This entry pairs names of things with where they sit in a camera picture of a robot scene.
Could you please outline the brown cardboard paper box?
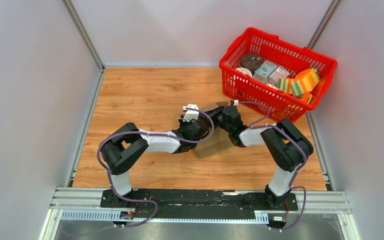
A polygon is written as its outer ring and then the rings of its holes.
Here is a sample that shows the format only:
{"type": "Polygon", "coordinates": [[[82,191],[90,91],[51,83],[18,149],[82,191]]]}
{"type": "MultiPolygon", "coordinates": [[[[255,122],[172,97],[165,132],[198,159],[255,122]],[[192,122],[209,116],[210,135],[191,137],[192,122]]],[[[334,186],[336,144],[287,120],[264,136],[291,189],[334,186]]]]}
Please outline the brown cardboard paper box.
{"type": "Polygon", "coordinates": [[[233,146],[234,145],[229,139],[228,133],[217,126],[210,139],[205,142],[198,143],[193,152],[199,159],[203,159],[233,146]]]}

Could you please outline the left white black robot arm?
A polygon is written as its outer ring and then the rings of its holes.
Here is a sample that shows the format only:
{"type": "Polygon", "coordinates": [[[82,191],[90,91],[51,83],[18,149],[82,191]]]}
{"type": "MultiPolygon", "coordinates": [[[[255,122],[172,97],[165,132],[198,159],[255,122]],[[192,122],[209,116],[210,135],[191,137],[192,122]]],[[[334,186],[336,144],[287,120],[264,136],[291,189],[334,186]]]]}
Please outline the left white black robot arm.
{"type": "Polygon", "coordinates": [[[144,153],[187,153],[206,141],[216,127],[211,118],[202,114],[197,119],[184,120],[179,128],[168,132],[145,131],[128,122],[105,139],[98,147],[101,159],[106,162],[113,200],[120,207],[128,207],[133,201],[129,170],[144,153]]]}

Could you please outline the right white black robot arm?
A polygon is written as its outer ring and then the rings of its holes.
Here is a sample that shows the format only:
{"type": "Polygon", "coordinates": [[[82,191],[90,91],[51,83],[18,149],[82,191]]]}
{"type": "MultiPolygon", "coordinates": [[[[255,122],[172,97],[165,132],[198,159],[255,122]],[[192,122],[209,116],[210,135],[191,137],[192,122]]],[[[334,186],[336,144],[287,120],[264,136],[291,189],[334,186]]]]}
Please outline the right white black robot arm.
{"type": "Polygon", "coordinates": [[[231,143],[240,148],[266,146],[276,168],[265,187],[265,203],[279,209],[292,190],[299,170],[314,153],[310,141],[287,118],[273,124],[247,126],[234,105],[207,111],[215,126],[227,132],[231,143]]]}

